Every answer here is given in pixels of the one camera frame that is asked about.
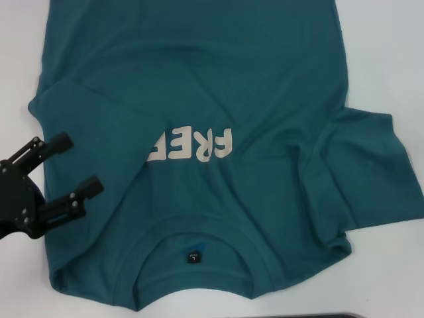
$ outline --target white background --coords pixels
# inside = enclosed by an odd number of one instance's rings
[[[424,185],[424,1],[337,5],[349,69],[348,105],[393,114]],[[48,0],[0,0],[0,159],[42,136],[27,104],[40,73],[47,13]],[[43,187],[41,168],[31,177]],[[367,318],[424,317],[424,221],[355,231],[349,238],[352,256],[288,290],[253,301],[221,291],[180,291],[133,313],[57,293],[48,282],[43,241],[13,234],[0,241],[0,316],[199,318],[343,311]]]

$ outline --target teal t-shirt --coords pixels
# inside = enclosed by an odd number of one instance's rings
[[[30,112],[54,199],[52,286],[139,310],[187,288],[254,298],[351,253],[345,231],[424,217],[390,115],[345,107],[334,0],[51,0]]]

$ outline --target size tag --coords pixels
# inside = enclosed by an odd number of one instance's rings
[[[187,256],[187,263],[196,264],[201,262],[201,253],[198,250],[189,252]]]

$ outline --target black metal bracket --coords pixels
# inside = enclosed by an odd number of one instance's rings
[[[8,160],[0,161],[0,239],[14,232],[37,239],[50,229],[85,215],[84,200],[103,191],[97,177],[90,177],[73,192],[47,203],[27,176],[49,157],[73,146],[64,132],[49,143],[35,137]]]

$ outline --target neckline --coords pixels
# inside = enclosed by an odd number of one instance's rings
[[[233,247],[248,266],[252,278],[252,292],[247,294],[240,290],[228,290],[224,286],[220,288],[217,282],[211,280],[211,283],[205,284],[205,286],[193,287],[190,283],[187,283],[186,287],[181,284],[179,286],[166,286],[165,292],[151,288],[148,300],[136,299],[138,296],[133,287],[148,255],[166,237],[184,233],[209,235]],[[165,294],[188,288],[225,290],[252,299],[277,290],[272,274],[278,274],[279,271],[281,271],[281,266],[278,265],[277,258],[270,251],[266,242],[251,229],[241,229],[210,215],[168,217],[157,222],[129,248],[115,280],[111,304],[137,311]]]

